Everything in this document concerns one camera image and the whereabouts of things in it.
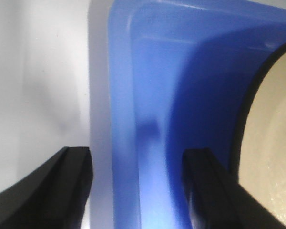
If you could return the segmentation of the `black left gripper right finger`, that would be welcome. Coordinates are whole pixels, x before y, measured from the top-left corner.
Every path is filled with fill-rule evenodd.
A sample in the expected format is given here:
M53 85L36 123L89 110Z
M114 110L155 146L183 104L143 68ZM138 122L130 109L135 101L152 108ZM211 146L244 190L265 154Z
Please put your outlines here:
M194 229L284 229L207 148L182 157L184 192Z

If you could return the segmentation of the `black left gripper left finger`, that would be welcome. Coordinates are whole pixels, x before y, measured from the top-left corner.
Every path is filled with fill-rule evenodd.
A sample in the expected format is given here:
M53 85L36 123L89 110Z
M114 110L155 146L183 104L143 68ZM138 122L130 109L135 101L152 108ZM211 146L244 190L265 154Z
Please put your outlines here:
M62 148L0 193L0 229L79 229L92 181L89 148Z

